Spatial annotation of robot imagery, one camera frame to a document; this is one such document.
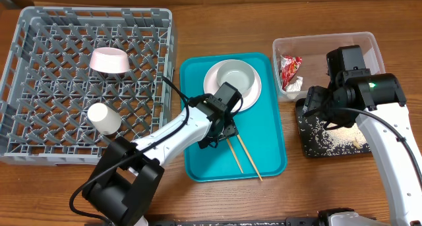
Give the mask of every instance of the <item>pink bowl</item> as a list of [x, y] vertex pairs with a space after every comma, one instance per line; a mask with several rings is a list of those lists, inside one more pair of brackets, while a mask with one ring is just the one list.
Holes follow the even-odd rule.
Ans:
[[120, 74], [130, 69], [126, 52], [111, 47], [95, 49], [91, 56], [90, 67], [108, 74]]

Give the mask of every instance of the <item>wooden chopstick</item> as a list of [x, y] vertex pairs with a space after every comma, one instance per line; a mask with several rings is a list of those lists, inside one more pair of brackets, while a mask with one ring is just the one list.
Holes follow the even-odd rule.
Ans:
[[236, 160], [237, 166], [239, 166], [239, 168], [240, 168], [240, 172], [242, 172], [242, 173], [243, 173], [242, 166], [240, 166], [239, 160], [237, 160], [237, 156], [236, 156], [235, 150], [233, 149], [233, 146], [231, 145], [231, 143], [230, 143], [230, 140], [229, 140], [229, 139], [227, 139], [227, 143], [229, 144], [230, 150], [231, 150], [231, 152], [233, 153], [233, 157], [234, 157], [234, 158], [235, 158], [235, 160]]
[[253, 162], [252, 157], [251, 157], [251, 155], [250, 155], [250, 154], [249, 154], [249, 152], [248, 152], [248, 149], [246, 149], [246, 146], [245, 146], [245, 144], [243, 143], [242, 138], [240, 138], [240, 135], [237, 135], [237, 138], [239, 139], [240, 143], [242, 144], [242, 147], [243, 147], [244, 151], [246, 152], [246, 155], [248, 156], [249, 161], [251, 161], [253, 168], [255, 169], [256, 173], [258, 174], [259, 179], [262, 181], [262, 177], [261, 177], [261, 175], [259, 174], [259, 171], [258, 171], [258, 169], [256, 168], [255, 163]]

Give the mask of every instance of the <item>white cup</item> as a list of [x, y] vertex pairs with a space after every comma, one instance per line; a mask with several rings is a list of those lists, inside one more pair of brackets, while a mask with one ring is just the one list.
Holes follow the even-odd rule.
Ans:
[[104, 103], [94, 103], [88, 108], [88, 119], [101, 134], [113, 134], [121, 125], [120, 115]]

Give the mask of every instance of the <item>plastic dish rack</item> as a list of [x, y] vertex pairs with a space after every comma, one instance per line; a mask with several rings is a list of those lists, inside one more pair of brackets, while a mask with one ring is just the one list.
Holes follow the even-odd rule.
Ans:
[[[0, 161], [95, 164], [112, 141], [89, 122], [96, 102], [122, 116], [116, 136], [146, 136], [171, 120], [176, 35], [167, 9], [28, 7], [0, 82]], [[97, 47], [126, 51], [131, 70], [89, 67]]]

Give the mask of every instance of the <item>red snack wrapper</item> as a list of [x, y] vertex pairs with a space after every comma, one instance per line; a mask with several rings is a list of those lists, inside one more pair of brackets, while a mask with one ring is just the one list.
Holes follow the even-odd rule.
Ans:
[[286, 90], [286, 86], [290, 80], [295, 76], [299, 66], [302, 63], [302, 57], [291, 57], [289, 55], [283, 56], [280, 65], [281, 77], [283, 80], [283, 90]]

